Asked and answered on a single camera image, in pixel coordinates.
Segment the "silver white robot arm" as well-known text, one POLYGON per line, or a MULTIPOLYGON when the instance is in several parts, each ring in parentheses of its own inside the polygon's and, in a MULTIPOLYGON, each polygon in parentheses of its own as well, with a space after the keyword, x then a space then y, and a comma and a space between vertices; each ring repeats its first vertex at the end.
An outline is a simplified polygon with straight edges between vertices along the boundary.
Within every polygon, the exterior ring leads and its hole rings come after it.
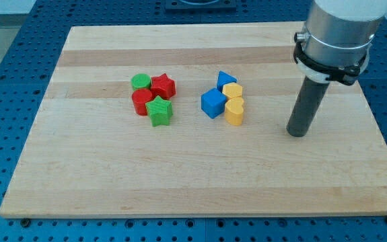
POLYGON ((320 84, 352 85, 368 66, 372 40, 387 12, 387 0, 313 0, 293 58, 320 84))

